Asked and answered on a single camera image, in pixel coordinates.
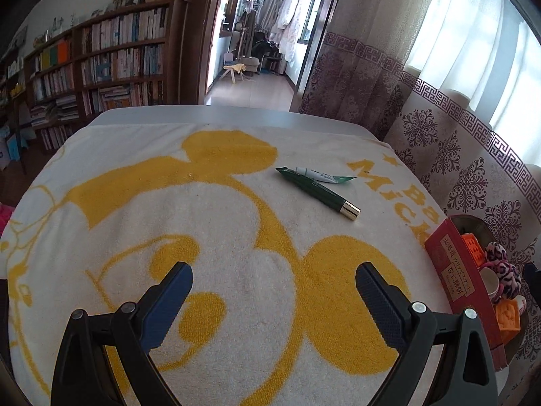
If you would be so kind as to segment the wooden door frame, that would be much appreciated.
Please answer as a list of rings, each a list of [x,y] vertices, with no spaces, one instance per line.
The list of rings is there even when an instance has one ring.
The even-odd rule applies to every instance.
[[[179,103],[201,105],[215,78],[216,43],[228,0],[191,0],[187,5],[179,79]]]

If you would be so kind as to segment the orange embossed soft cube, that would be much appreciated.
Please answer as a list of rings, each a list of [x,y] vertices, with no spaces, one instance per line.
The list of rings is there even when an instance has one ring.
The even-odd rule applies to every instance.
[[[495,315],[499,326],[501,341],[507,345],[521,331],[518,302],[502,298],[495,305]]]

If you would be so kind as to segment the purple patterned curtain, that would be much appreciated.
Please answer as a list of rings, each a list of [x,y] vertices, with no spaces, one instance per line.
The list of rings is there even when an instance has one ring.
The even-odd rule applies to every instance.
[[[300,110],[371,131],[539,265],[540,44],[510,0],[338,0]]]

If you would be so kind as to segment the wooden bookshelf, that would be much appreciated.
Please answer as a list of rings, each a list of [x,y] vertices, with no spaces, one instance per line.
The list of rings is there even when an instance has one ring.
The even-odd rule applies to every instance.
[[[24,80],[12,106],[26,106],[47,152],[103,112],[179,101],[187,4],[131,5],[85,21],[19,60]]]

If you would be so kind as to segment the small wooden stool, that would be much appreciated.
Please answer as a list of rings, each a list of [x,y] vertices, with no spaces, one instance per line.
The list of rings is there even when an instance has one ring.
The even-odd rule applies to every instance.
[[[247,71],[247,66],[244,63],[238,62],[227,64],[223,67],[220,80],[224,79],[225,77],[229,77],[232,84],[236,84],[237,77],[239,77],[241,81],[244,80],[245,71]]]

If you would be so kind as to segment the small green white tube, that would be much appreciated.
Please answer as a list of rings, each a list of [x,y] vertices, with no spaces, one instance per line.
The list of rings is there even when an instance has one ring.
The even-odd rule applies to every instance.
[[[343,184],[343,183],[354,180],[354,177],[352,176],[336,176],[336,175],[331,175],[328,173],[318,172],[315,170],[301,168],[301,167],[296,167],[295,172],[300,175],[304,175],[305,177],[311,180],[328,183],[328,184]]]

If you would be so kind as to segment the white yellow cartoon towel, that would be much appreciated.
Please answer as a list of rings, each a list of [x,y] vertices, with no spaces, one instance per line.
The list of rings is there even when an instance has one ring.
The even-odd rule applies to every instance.
[[[276,168],[323,183],[349,220]],[[136,301],[183,261],[193,288],[151,354],[184,405],[364,405],[396,354],[355,285],[369,261],[449,305],[425,251],[443,212],[386,144],[278,128],[91,126],[22,196],[1,237],[16,380],[49,403],[70,314]]]

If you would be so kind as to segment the red-orange studded soft cube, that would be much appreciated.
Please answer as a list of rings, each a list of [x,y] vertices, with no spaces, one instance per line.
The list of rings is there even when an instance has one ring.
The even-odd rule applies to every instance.
[[[477,268],[480,268],[487,260],[485,249],[479,244],[478,239],[471,233],[463,234],[462,239],[468,248],[469,254],[473,258]]]

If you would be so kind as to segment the pink black leopard scrunchie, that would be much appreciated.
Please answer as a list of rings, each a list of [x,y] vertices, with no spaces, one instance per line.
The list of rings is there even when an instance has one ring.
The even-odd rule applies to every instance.
[[[523,281],[520,272],[514,264],[508,261],[506,249],[492,241],[485,248],[486,268],[492,270],[498,279],[498,289],[492,298],[493,303],[501,299],[514,299],[521,291]]]

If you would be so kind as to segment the dark green cosmetic tube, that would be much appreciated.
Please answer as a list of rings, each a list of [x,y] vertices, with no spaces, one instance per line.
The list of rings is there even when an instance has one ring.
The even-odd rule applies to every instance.
[[[286,181],[291,182],[291,184],[295,185],[306,194],[317,199],[317,201],[323,203],[333,211],[341,213],[346,218],[349,218],[349,220],[355,221],[360,215],[360,209],[358,207],[341,195],[328,189],[320,182],[312,180],[309,177],[294,172],[286,167],[276,168],[276,171],[281,174]]]

